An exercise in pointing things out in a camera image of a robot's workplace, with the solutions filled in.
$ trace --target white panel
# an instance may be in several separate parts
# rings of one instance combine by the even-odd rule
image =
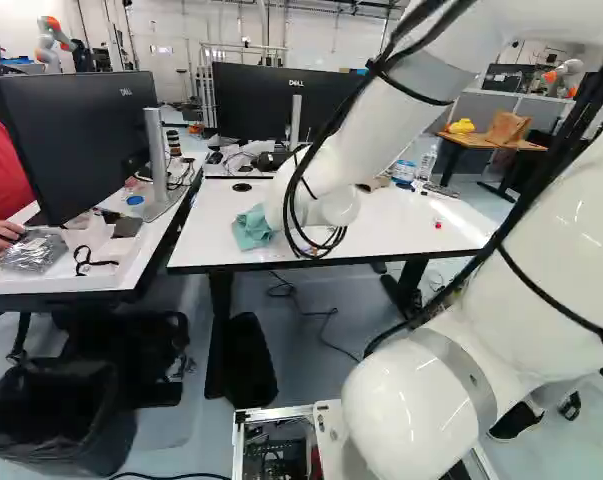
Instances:
[[[160,101],[177,102],[184,100],[183,78],[186,79],[187,94],[190,92],[190,77],[179,74],[177,69],[188,70],[186,43],[180,37],[136,35],[135,44],[141,70],[150,70],[154,76],[157,96]],[[150,45],[171,46],[172,54],[152,54]]]
[[[313,70],[332,67],[330,48],[334,38],[334,18],[325,13],[290,10],[288,66]]]
[[[364,68],[365,62],[379,54],[384,21],[377,18],[363,18],[341,15],[335,61],[340,67]]]
[[[102,42],[109,42],[103,2],[101,0],[80,0],[80,2],[90,46],[97,48]]]
[[[184,36],[184,21],[181,12],[158,12],[137,8],[130,12],[130,29],[134,34]]]

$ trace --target plastic bottle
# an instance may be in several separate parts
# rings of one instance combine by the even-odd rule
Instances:
[[[392,180],[395,183],[411,184],[414,180],[414,176],[417,170],[417,166],[414,162],[409,160],[397,160],[392,168]]]
[[[417,169],[416,178],[422,182],[429,182],[432,176],[432,169],[437,161],[438,148],[436,145],[430,147],[430,151],[421,157],[421,163]]]

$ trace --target black bag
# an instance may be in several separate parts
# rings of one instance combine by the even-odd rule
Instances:
[[[265,407],[279,393],[259,319],[241,313],[223,324],[224,396],[235,408]]]
[[[68,335],[61,358],[116,365],[130,408],[177,405],[181,400],[182,383],[169,382],[166,374],[175,361],[185,368],[190,338],[183,313],[102,314],[71,322]]]
[[[120,393],[108,362],[24,361],[0,380],[0,457],[44,475],[112,475],[137,428]]]

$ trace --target microfiber cloth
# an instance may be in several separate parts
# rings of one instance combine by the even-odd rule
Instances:
[[[265,247],[274,232],[265,221],[263,204],[259,203],[245,213],[240,213],[232,222],[232,233],[242,251]]]

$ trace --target black monitor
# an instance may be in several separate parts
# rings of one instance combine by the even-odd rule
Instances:
[[[123,186],[149,160],[150,72],[0,77],[7,127],[46,222],[61,225]]]
[[[357,73],[224,62],[214,62],[212,72],[219,134],[244,140],[285,139],[295,94],[303,98],[299,141],[314,140],[363,80]]]

